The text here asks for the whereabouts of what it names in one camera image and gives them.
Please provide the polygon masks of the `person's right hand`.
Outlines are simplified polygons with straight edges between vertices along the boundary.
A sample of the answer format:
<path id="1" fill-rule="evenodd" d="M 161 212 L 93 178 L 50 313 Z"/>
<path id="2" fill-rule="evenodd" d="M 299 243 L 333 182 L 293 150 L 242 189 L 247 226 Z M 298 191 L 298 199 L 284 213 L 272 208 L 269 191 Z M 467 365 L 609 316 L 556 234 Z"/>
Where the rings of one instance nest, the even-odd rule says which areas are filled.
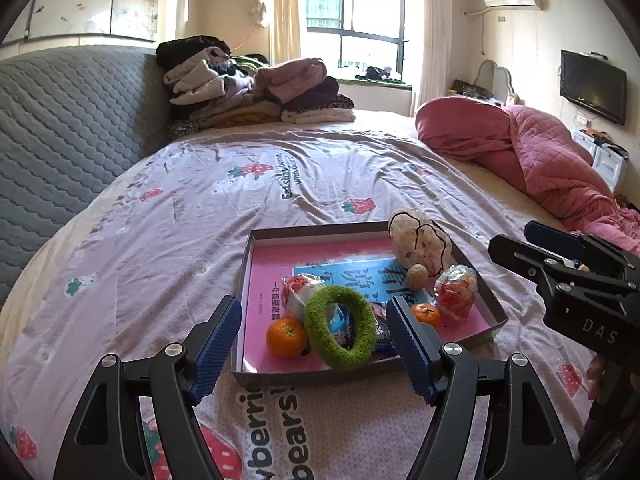
<path id="1" fill-rule="evenodd" d="M 586 377 L 590 381 L 588 399 L 591 401 L 600 396 L 605 365 L 606 359 L 600 354 L 596 354 L 587 368 Z"/>

